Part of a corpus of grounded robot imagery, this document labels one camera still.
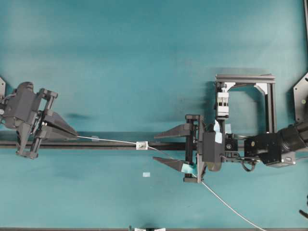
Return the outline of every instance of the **small white object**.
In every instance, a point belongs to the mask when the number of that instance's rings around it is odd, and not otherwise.
[[[138,141],[136,142],[136,150],[148,150],[148,141]]]
[[[142,174],[143,177],[150,177],[151,176],[151,173],[150,172],[144,172]]]
[[[235,85],[235,82],[225,82],[225,84],[226,84],[226,87],[222,89],[223,92],[229,91],[229,89]]]
[[[227,106],[218,106],[219,113],[229,113],[229,107]]]
[[[91,138],[96,138],[96,139],[98,139],[99,137],[98,137],[98,136],[91,136]],[[92,142],[98,142],[99,140],[92,139],[91,141],[92,141]]]
[[[228,98],[229,97],[229,93],[227,93],[227,92],[218,92],[217,95],[220,98]]]
[[[262,92],[263,95],[268,94],[268,84],[267,83],[256,83],[254,87],[257,88],[260,92]]]

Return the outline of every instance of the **black metal frame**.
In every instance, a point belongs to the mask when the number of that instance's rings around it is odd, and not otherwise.
[[[149,146],[166,151],[184,151],[184,142],[148,142]],[[16,141],[0,141],[0,148],[16,148]],[[43,141],[40,149],[136,150],[135,144],[111,141]]]
[[[247,85],[255,86],[264,94],[266,132],[273,133],[277,131],[276,107],[275,107],[275,76],[261,75],[216,75],[216,92],[221,84],[234,83],[230,88],[242,87]]]
[[[304,14],[306,25],[306,40],[308,44],[308,0],[304,2]],[[294,108],[295,108],[295,121],[300,123],[308,119],[306,111],[308,109],[308,73],[304,75],[293,87],[294,94]]]

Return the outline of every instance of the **white cable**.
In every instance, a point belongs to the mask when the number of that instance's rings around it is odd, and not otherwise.
[[[90,140],[97,140],[97,141],[111,141],[111,142],[121,142],[121,143],[136,144],[136,143],[134,143],[134,142],[128,142],[128,141],[107,140],[107,139],[99,139],[99,138],[86,137],[86,136],[77,136],[77,137],[79,137],[79,138],[84,138],[84,139],[90,139]]]
[[[108,139],[99,139],[99,138],[93,138],[93,137],[86,137],[86,136],[77,136],[79,138],[84,138],[84,139],[90,139],[90,140],[98,140],[98,141],[111,141],[111,142],[121,142],[121,143],[130,143],[130,144],[136,144],[135,142],[129,142],[129,141],[117,141],[117,140],[108,140]],[[154,147],[149,146],[149,148],[156,150],[162,154],[165,154],[167,156],[169,156],[167,153],[164,153]],[[232,212],[234,212],[236,215],[238,215],[240,218],[242,218],[244,221],[248,222],[249,224],[251,224],[252,226],[256,227],[257,229],[260,229],[262,231],[266,231],[265,229],[259,227],[258,225],[252,223],[250,220],[246,219],[244,216],[242,216],[240,213],[238,213],[237,211],[235,211],[235,209],[233,209],[230,205],[227,204],[227,202],[225,202],[220,196],[218,196],[209,186],[207,186],[207,184],[205,184],[203,181],[201,182],[211,193],[213,193],[213,195],[215,197],[217,197],[226,207],[228,207],[229,209],[231,209]]]
[[[228,205],[227,202],[225,202],[220,196],[218,196],[218,194],[216,192],[214,192],[207,184],[205,184],[203,181],[201,182],[211,193],[213,193],[213,195],[215,197],[217,197],[226,207],[228,207],[229,209],[231,209],[231,211],[233,213],[235,213],[236,215],[238,215],[240,218],[242,218],[244,221],[248,222],[249,224],[251,224],[252,226],[256,227],[257,229],[259,230],[262,230],[262,231],[266,231],[265,229],[259,227],[258,225],[252,223],[250,220],[246,219],[243,215],[241,215],[240,213],[238,213],[235,209],[233,209],[230,205]]]
[[[84,138],[84,139],[90,139],[90,140],[97,140],[97,141],[111,141],[111,142],[120,142],[120,143],[130,143],[130,144],[135,144],[137,145],[135,142],[129,142],[129,141],[117,141],[117,140],[108,140],[108,139],[99,139],[99,138],[93,138],[93,137],[86,137],[86,136],[77,136],[79,138]],[[158,151],[159,153],[162,153],[164,155],[167,155],[169,156],[171,159],[174,159],[172,158],[170,155],[168,155],[167,153],[164,153],[160,150],[158,150],[157,148],[154,148],[154,147],[151,147],[151,146],[148,146],[150,149],[153,149],[155,151]]]

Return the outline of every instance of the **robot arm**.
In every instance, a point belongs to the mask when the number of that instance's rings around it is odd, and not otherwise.
[[[76,139],[77,132],[71,128],[56,112],[51,110],[56,92],[40,89],[33,92],[31,82],[21,83],[13,93],[0,103],[0,119],[5,127],[16,130],[17,155],[37,158],[38,149],[45,139]],[[46,100],[44,110],[40,110],[41,100]],[[31,149],[26,145],[33,135]]]
[[[259,157],[271,167],[294,165],[295,152],[306,148],[308,121],[291,125],[277,133],[265,133],[250,137],[244,142],[245,157]]]

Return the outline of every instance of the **gripper jaw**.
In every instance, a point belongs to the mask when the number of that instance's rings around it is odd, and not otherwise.
[[[168,131],[164,131],[158,135],[156,135],[154,138],[169,138],[169,137],[183,137],[183,136],[189,136],[191,134],[191,131],[193,130],[192,124],[181,124],[178,125]]]
[[[160,158],[160,157],[153,157],[153,159],[179,172],[182,172],[183,164],[187,163],[182,160],[166,159],[166,158]]]
[[[57,130],[59,131],[60,139],[63,139],[63,136],[66,137],[66,139],[76,139],[76,136],[78,136],[78,133],[69,126],[65,120],[56,112],[46,109],[44,111],[44,119],[43,121],[47,123],[48,127],[54,128],[55,133],[57,133]]]

